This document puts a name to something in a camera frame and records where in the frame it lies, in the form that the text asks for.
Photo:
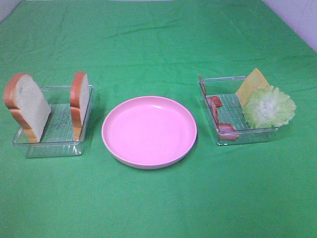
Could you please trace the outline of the green lettuce leaf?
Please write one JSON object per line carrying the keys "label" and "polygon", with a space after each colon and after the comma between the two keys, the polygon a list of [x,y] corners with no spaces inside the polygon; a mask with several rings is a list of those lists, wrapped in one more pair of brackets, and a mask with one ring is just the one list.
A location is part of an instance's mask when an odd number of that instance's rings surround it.
{"label": "green lettuce leaf", "polygon": [[242,113],[250,128],[270,128],[288,124],[296,108],[289,95],[277,87],[268,86],[250,94]]}

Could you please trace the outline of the left clear plastic container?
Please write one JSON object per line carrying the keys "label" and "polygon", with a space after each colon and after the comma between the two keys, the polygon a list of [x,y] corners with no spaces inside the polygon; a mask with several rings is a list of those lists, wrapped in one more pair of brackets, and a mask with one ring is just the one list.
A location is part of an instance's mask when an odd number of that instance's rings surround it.
{"label": "left clear plastic container", "polygon": [[70,112],[70,86],[42,87],[41,91],[51,107],[41,140],[30,143],[19,128],[12,144],[26,158],[79,156],[84,153],[85,134],[93,107],[94,86],[89,85],[89,102],[79,139],[74,139]]}

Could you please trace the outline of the right clear plastic container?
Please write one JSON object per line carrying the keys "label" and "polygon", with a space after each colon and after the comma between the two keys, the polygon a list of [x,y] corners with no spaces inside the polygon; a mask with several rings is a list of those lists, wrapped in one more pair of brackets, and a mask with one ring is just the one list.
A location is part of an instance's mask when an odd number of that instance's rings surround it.
{"label": "right clear plastic container", "polygon": [[236,95],[245,78],[199,76],[202,108],[214,140],[220,146],[267,142],[279,130],[279,127],[252,129],[246,122]]}

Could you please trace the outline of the pink round plate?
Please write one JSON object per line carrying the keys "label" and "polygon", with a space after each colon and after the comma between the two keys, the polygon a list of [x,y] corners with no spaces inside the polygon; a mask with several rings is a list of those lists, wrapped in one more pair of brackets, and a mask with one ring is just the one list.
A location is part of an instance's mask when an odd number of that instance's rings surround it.
{"label": "pink round plate", "polygon": [[173,165],[189,153],[196,141],[197,125],[180,103],[143,96],[115,107],[106,116],[101,134],[118,161],[153,170]]}

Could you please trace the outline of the yellow cheese slice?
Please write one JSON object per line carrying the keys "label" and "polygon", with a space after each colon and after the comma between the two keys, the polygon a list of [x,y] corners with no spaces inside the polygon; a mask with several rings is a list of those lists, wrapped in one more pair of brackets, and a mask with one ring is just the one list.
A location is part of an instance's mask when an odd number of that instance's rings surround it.
{"label": "yellow cheese slice", "polygon": [[239,99],[240,105],[243,107],[253,91],[259,88],[268,87],[269,83],[263,76],[261,71],[255,68],[243,81],[237,92],[235,93]]}

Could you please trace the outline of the bread slice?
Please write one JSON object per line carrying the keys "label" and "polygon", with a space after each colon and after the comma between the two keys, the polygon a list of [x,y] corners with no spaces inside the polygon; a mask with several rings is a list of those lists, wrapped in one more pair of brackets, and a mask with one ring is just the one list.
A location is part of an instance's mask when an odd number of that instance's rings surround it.
{"label": "bread slice", "polygon": [[78,140],[83,128],[89,102],[89,81],[87,73],[79,71],[74,75],[70,91],[70,111],[74,140]]}
{"label": "bread slice", "polygon": [[39,143],[51,107],[32,76],[15,74],[4,89],[4,103],[30,143]]}

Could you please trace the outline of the bacon strip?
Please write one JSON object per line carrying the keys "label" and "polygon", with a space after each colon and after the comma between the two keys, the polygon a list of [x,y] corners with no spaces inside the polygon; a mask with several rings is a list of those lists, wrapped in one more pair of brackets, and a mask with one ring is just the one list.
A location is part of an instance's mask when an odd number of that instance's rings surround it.
{"label": "bacon strip", "polygon": [[222,123],[218,120],[218,109],[215,106],[211,107],[213,118],[215,119],[216,125],[218,126],[218,135],[222,140],[236,140],[238,134],[224,134],[225,132],[234,132],[235,128],[230,123]]}
{"label": "bacon strip", "polygon": [[203,91],[203,95],[206,98],[208,105],[210,107],[215,106],[216,108],[221,107],[222,101],[218,96],[209,96],[209,97],[207,96],[206,87],[204,85],[201,75],[199,75],[199,80],[200,80],[201,89]]}

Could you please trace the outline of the green tablecloth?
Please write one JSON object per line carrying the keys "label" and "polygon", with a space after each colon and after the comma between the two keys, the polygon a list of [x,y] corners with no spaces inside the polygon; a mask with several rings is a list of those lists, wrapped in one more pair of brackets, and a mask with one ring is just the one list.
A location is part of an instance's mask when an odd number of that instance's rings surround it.
{"label": "green tablecloth", "polygon": [[[295,101],[267,143],[218,146],[199,75],[258,68]],[[83,155],[26,159],[0,106],[3,238],[314,238],[317,56],[260,0],[23,1],[0,25],[0,86],[19,72],[39,86],[95,87]],[[101,128],[121,102],[174,99],[196,119],[191,152],[161,170],[117,161]]]}

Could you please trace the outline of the clear plastic container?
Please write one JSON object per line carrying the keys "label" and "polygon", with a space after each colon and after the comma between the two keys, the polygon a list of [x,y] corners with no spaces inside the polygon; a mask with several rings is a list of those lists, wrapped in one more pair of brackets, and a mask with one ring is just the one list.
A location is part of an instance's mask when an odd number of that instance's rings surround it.
{"label": "clear plastic container", "polygon": [[236,95],[245,78],[199,76],[202,108],[214,140],[220,146],[267,142],[279,130],[279,127],[252,129],[246,122]]}
{"label": "clear plastic container", "polygon": [[94,86],[89,85],[89,102],[79,139],[74,139],[70,112],[70,86],[42,87],[41,91],[51,107],[41,140],[30,143],[19,128],[12,144],[26,158],[79,156],[84,153],[85,134],[93,107]]}

